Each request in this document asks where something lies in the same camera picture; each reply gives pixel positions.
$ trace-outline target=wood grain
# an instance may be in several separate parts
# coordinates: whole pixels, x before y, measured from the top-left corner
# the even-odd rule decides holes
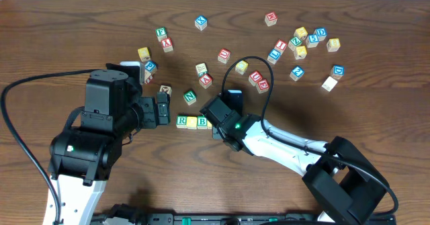
[[[270,28],[263,21],[269,11],[279,17]],[[230,64],[248,55],[266,58],[296,28],[325,27],[342,47],[328,53],[320,43],[304,60],[286,50],[273,66],[266,118],[311,139],[350,139],[397,194],[398,223],[430,223],[429,0],[2,0],[0,13],[0,88],[32,75],[138,60],[137,49],[148,46],[159,71],[144,94],[171,85],[173,119],[197,115],[220,91],[228,68],[216,59],[221,48],[232,52]],[[209,19],[203,32],[193,23],[200,14]],[[158,43],[160,26],[167,28],[173,52],[165,54]],[[208,89],[196,78],[194,65],[201,62],[214,78]],[[288,75],[297,64],[306,74],[296,83]],[[346,75],[327,93],[320,86],[333,64],[344,65]],[[247,74],[255,69],[269,76],[250,61]],[[44,167],[51,140],[84,103],[87,78],[35,81],[8,96],[13,123]],[[232,73],[227,85],[243,90],[245,111],[260,113],[267,94],[258,94],[247,76]],[[190,88],[198,96],[192,106],[182,98]],[[46,185],[3,121],[0,180],[0,223],[40,224]],[[292,171],[232,152],[208,130],[174,124],[142,131],[124,147],[97,212],[120,203],[176,212],[320,211]],[[378,210],[391,206],[385,197]]]

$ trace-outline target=wooden table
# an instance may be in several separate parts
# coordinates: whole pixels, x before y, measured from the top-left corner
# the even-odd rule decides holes
[[[264,15],[275,11],[276,25]],[[273,67],[275,85],[266,118],[279,128],[314,140],[348,138],[387,178],[400,201],[399,224],[430,222],[430,1],[429,0],[2,0],[0,2],[0,88],[43,73],[103,68],[107,62],[138,60],[150,47],[159,64],[144,95],[173,87],[173,123],[143,130],[123,149],[112,169],[97,212],[114,204],[176,212],[320,212],[299,175],[244,152],[235,153],[209,130],[180,130],[179,113],[198,115],[220,91],[236,59],[267,54],[294,30],[325,27],[341,48],[325,43],[294,60],[286,50]],[[199,31],[198,15],[209,19]],[[164,53],[155,29],[167,28],[174,51]],[[228,65],[217,61],[221,48],[232,52]],[[194,66],[208,65],[214,83],[203,89]],[[305,75],[296,83],[290,71]],[[320,86],[334,64],[345,76],[330,92]],[[260,114],[266,94],[248,83],[250,71],[269,77],[251,61],[246,75],[231,73],[228,87],[242,89],[245,111]],[[84,104],[88,75],[44,79],[8,95],[11,119],[44,167],[48,147],[75,107]],[[183,93],[192,88],[197,103]],[[0,129],[0,223],[40,224],[47,187],[33,164]],[[388,210],[388,196],[378,210]]]

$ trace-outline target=wooden tabletop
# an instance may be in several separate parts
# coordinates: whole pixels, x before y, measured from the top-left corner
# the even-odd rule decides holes
[[[265,13],[279,20],[267,27]],[[198,15],[208,27],[194,26]],[[275,85],[266,118],[275,126],[313,140],[342,136],[385,176],[400,201],[399,224],[430,222],[430,1],[429,0],[2,0],[0,89],[18,79],[138,60],[148,46],[159,70],[144,86],[153,96],[171,85],[170,126],[143,130],[125,146],[112,169],[96,212],[126,203],[178,213],[320,212],[301,177],[283,166],[232,152],[209,130],[175,127],[179,113],[198,115],[220,91],[235,60],[267,58],[278,39],[296,28],[327,29],[341,48],[308,49],[304,60],[290,50],[273,65]],[[165,26],[174,51],[164,53],[155,29]],[[217,61],[221,48],[232,52]],[[214,82],[203,89],[195,65],[205,62]],[[334,64],[345,76],[328,93],[320,86]],[[289,78],[300,65],[304,76]],[[266,93],[248,82],[251,71],[269,73],[250,61],[245,75],[232,72],[227,87],[243,90],[245,112],[260,114]],[[44,79],[13,89],[7,108],[13,124],[43,167],[48,147],[70,111],[84,104],[88,75]],[[197,102],[188,106],[185,91]],[[40,224],[48,189],[34,165],[0,125],[0,223]],[[392,207],[386,195],[378,211]]]

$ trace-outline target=brown wood surface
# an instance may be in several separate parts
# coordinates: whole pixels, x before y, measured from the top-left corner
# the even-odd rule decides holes
[[[279,20],[267,27],[264,15]],[[198,15],[208,27],[194,26]],[[178,113],[199,108],[220,91],[236,59],[267,58],[276,41],[294,30],[325,27],[341,48],[328,53],[325,40],[294,60],[290,50],[273,67],[275,85],[266,118],[279,128],[315,140],[336,135],[352,141],[387,178],[397,194],[399,224],[430,223],[430,1],[429,0],[2,0],[0,89],[44,73],[103,68],[107,62],[138,60],[148,46],[159,64],[144,86],[154,95],[173,87],[173,123],[143,130],[123,149],[97,212],[114,204],[176,212],[320,212],[299,175],[244,152],[235,153],[209,130],[180,130]],[[164,53],[155,29],[165,26],[174,51]],[[228,65],[217,61],[232,52]],[[214,83],[203,89],[194,66],[206,62]],[[299,64],[306,73],[289,78]],[[321,89],[333,64],[346,68],[339,84]],[[248,83],[266,67],[250,61],[244,76],[231,73],[228,87],[245,94],[245,111],[259,114],[266,93]],[[11,119],[47,168],[48,147],[69,112],[84,103],[88,75],[44,79],[15,88],[7,98]],[[188,106],[183,93],[198,95]],[[0,224],[40,224],[47,187],[0,122]],[[378,210],[392,207],[386,196]]]

